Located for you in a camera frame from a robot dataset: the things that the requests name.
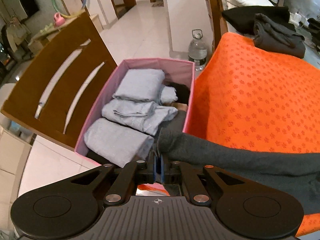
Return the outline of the dark grey long-sleeve garment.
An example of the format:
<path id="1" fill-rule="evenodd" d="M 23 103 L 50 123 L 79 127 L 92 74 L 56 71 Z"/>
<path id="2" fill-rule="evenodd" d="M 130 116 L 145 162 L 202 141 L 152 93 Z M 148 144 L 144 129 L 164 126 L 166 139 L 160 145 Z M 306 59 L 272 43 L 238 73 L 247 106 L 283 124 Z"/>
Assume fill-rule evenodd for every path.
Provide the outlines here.
<path id="1" fill-rule="evenodd" d="M 183 133 L 186 113 L 162 122 L 154 151 L 195 166 L 214 165 L 294 196 L 305 214 L 319 212 L 319 153 L 288 154 L 228 148 Z"/>

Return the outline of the folded light blue garment near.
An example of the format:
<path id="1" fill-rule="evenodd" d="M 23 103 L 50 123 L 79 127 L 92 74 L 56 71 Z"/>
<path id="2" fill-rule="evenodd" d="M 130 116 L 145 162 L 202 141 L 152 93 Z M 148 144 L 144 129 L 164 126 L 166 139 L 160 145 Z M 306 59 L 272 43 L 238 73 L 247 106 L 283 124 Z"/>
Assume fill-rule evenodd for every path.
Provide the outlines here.
<path id="1" fill-rule="evenodd" d="M 85 132 L 84 142 L 90 150 L 123 168 L 135 157 L 145 160 L 154 138 L 100 118 Z"/>

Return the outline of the folded light blue garment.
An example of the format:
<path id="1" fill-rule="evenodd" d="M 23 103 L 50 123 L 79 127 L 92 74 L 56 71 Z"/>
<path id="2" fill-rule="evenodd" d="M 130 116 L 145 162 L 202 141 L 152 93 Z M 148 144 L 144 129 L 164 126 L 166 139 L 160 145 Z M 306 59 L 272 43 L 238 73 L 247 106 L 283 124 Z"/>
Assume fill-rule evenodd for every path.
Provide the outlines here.
<path id="1" fill-rule="evenodd" d="M 154 138 L 100 118 L 85 132 L 84 142 L 90 150 L 123 168 L 135 157 L 145 160 Z"/>
<path id="2" fill-rule="evenodd" d="M 154 136 L 159 125 L 172 120 L 178 114 L 178 109 L 160 106 L 154 101 L 134 102 L 113 99 L 102 108 L 101 114 L 109 121 Z"/>
<path id="3" fill-rule="evenodd" d="M 161 69 L 130 69 L 123 77 L 114 99 L 136 102 L 156 102 L 160 105 L 178 100 L 174 87 L 163 85 L 165 73 Z"/>

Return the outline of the folded light blue garment middle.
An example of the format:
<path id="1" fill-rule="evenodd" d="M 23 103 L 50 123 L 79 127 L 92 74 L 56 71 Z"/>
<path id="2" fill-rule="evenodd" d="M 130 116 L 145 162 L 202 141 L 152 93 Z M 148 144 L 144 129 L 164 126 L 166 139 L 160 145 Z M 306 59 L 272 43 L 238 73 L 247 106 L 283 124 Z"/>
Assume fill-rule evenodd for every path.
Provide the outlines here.
<path id="1" fill-rule="evenodd" d="M 134 102 L 113 99 L 102 108 L 101 114 L 109 121 L 154 136 L 159 125 L 172 120 L 178 114 L 178 109 L 160 106 L 154 101 Z"/>

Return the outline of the folded light blue garment far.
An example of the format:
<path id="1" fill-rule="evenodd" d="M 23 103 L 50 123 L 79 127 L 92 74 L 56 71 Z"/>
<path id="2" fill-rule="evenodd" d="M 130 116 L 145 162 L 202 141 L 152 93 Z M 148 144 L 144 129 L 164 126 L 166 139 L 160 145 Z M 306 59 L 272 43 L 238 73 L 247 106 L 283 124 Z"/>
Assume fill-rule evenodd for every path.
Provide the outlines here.
<path id="1" fill-rule="evenodd" d="M 161 69 L 130 69 L 123 77 L 114 99 L 136 102 L 156 102 L 160 105 L 178 100 L 174 87 L 163 85 L 165 73 Z"/>

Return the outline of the pink fabric storage box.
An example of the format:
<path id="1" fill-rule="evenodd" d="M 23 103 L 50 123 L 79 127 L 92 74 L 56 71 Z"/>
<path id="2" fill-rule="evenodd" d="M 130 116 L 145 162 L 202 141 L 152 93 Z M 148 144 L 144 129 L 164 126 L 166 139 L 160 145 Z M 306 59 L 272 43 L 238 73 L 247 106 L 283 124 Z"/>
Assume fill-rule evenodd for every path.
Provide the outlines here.
<path id="1" fill-rule="evenodd" d="M 192 103 L 195 69 L 194 64 L 190 61 L 178 59 L 164 58 L 140 58 L 140 59 L 125 59 L 115 70 L 107 76 L 105 74 L 97 74 L 88 84 L 85 92 L 89 94 L 92 103 L 87 103 L 90 106 L 85 122 L 77 139 L 74 152 L 77 155 L 86 157 L 89 148 L 85 145 L 84 135 L 87 129 L 101 117 L 102 107 L 112 99 L 113 93 L 118 88 L 122 78 L 129 69 L 161 69 L 165 73 L 164 82 L 174 82 L 186 85 L 190 89 L 188 103 Z"/>

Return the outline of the orange flower-pattern mat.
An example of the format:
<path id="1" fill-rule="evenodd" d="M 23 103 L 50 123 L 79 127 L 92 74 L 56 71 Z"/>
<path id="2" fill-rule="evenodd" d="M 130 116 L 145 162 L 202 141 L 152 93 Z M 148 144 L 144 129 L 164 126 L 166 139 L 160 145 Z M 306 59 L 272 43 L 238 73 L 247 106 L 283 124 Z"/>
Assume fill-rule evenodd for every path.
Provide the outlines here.
<path id="1" fill-rule="evenodd" d="M 195 80 L 185 131 L 228 148 L 319 153 L 319 70 L 226 33 Z"/>

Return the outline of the brown wooden chair left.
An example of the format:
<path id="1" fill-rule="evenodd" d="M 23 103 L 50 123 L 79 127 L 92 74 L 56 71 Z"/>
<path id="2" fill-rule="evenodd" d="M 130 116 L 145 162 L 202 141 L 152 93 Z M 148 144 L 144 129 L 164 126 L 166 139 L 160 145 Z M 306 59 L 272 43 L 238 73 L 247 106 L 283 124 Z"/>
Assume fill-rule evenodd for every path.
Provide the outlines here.
<path id="1" fill-rule="evenodd" d="M 1 113 L 73 150 L 94 102 L 116 67 L 84 12 L 33 59 L 5 100 Z"/>

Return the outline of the clear plastic water bottle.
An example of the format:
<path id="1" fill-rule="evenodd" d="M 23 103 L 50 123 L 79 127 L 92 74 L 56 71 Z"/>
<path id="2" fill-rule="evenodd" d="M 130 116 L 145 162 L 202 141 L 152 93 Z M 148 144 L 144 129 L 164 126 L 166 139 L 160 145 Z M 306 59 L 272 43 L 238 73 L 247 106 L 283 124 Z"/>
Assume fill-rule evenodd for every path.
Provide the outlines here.
<path id="1" fill-rule="evenodd" d="M 194 29 L 191 33 L 193 39 L 189 43 L 188 59 L 195 64 L 196 71 L 201 71 L 205 68 L 207 62 L 207 46 L 203 41 L 201 29 Z"/>

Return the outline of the folded dark grey garment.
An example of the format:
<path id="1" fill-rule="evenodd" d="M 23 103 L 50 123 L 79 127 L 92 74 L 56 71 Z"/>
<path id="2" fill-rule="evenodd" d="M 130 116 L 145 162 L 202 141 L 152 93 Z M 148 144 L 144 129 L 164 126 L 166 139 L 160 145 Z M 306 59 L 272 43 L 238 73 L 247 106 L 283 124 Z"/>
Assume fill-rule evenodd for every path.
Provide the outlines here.
<path id="1" fill-rule="evenodd" d="M 255 47 L 275 53 L 303 59 L 305 55 L 304 36 L 276 23 L 264 14 L 256 14 L 254 21 Z"/>

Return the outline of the black folded garment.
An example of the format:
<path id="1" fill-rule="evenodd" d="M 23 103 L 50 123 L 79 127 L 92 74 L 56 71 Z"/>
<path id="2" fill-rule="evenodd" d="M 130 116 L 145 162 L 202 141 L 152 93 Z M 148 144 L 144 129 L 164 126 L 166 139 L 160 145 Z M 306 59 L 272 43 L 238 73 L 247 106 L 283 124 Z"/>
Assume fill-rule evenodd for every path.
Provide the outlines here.
<path id="1" fill-rule="evenodd" d="M 279 23 L 295 31 L 295 26 L 289 23 L 288 7 L 246 6 L 228 9 L 222 12 L 223 18 L 241 34 L 254 35 L 253 27 L 256 14 L 263 14 L 273 22 Z"/>

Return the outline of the pink kettlebell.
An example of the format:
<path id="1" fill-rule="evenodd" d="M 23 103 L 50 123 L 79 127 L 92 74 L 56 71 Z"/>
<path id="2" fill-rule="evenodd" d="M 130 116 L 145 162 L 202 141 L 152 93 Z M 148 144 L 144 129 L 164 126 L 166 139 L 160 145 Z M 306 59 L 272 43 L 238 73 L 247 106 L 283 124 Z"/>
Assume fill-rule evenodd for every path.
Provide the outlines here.
<path id="1" fill-rule="evenodd" d="M 61 16 L 61 14 L 59 12 L 56 12 L 54 14 L 54 22 L 55 22 L 55 26 L 59 27 L 59 26 L 63 25 L 66 22 L 66 20 L 63 16 Z"/>

